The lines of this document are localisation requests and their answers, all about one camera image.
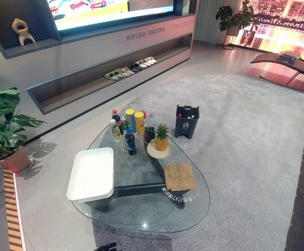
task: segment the rug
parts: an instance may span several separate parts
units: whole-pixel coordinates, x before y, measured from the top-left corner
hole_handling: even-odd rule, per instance
[[[200,107],[191,140],[173,136],[177,105]],[[96,243],[117,241],[130,251],[285,249],[303,158],[304,94],[239,75],[202,75],[160,85],[127,108],[172,129],[204,175],[211,205],[201,223],[169,238],[117,235],[95,223]]]

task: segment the pineapple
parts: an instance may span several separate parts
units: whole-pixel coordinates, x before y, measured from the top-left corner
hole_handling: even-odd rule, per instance
[[[168,127],[166,124],[160,123],[157,127],[157,136],[156,136],[156,149],[158,151],[164,151],[168,145]]]

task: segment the red bottle cap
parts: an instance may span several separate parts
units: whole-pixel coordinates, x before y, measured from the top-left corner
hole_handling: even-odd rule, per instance
[[[144,118],[146,118],[146,111],[141,110],[141,112],[144,114]]]

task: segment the trash bin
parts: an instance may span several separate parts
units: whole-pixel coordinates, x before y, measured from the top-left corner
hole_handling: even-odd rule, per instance
[[[197,121],[200,118],[198,109],[199,107],[177,105],[177,121],[174,134],[176,138],[181,135],[186,136],[188,139],[192,138]]]

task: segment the sandal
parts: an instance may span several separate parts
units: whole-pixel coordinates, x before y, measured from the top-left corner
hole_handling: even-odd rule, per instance
[[[122,69],[116,69],[116,72],[119,72],[120,74],[123,75],[123,77],[129,77],[130,73],[126,73],[125,71],[123,71]]]
[[[138,69],[139,71],[141,71],[141,70],[144,69],[143,67],[140,67],[140,65],[137,64],[137,63],[134,63],[134,66],[135,66],[135,68]]]
[[[145,59],[142,59],[143,64],[147,65],[147,66],[151,66],[152,64],[147,62]]]
[[[157,63],[157,60],[155,60],[152,56],[149,57],[151,63]]]
[[[146,62],[147,62],[147,63],[149,63],[149,64],[154,64],[154,62],[153,62],[152,60],[150,60],[150,58],[149,58],[149,57],[148,57],[148,58],[146,58],[145,60],[146,60]]]
[[[147,67],[146,64],[143,64],[143,60],[137,61],[136,64],[138,64],[141,68],[146,68]]]
[[[118,72],[118,71],[113,71],[111,73],[114,74],[118,78],[124,78],[124,76],[120,72]]]
[[[106,74],[104,75],[104,77],[105,77],[106,79],[110,79],[110,80],[119,80],[119,78],[116,77],[116,76],[113,74],[113,72],[106,73]]]
[[[130,70],[132,71],[132,72],[139,72],[139,69],[137,69],[136,67],[135,67],[135,64],[131,64],[130,66],[129,66],[129,68],[130,68]]]
[[[123,67],[122,68],[122,71],[126,72],[126,73],[129,73],[130,75],[133,75],[135,74],[133,71],[130,71],[130,69],[128,67]]]

